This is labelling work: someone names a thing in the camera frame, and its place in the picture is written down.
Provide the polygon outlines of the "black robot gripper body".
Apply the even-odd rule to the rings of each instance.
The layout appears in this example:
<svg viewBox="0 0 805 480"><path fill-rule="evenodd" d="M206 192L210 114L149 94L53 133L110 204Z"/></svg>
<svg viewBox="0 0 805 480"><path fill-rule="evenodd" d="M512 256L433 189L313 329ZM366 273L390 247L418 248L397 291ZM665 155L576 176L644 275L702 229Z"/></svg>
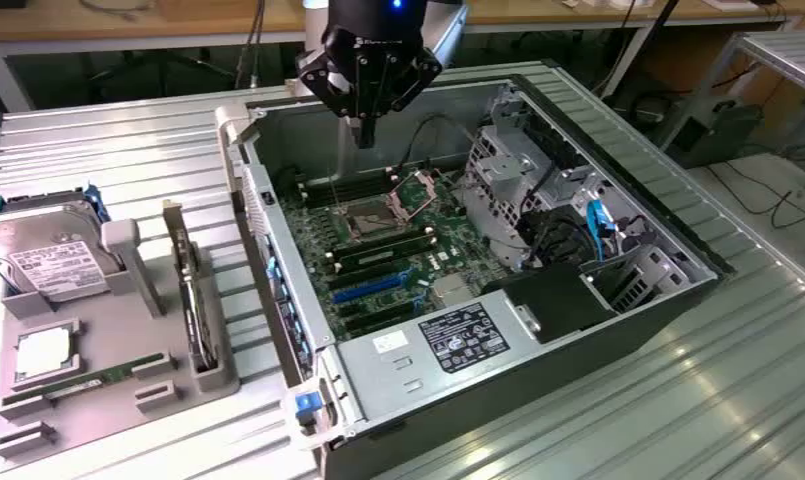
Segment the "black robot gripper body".
<svg viewBox="0 0 805 480"><path fill-rule="evenodd" d="M387 51L413 55L422 48L423 1L331 1L325 52L357 85L359 110L367 114L370 83Z"/></svg>

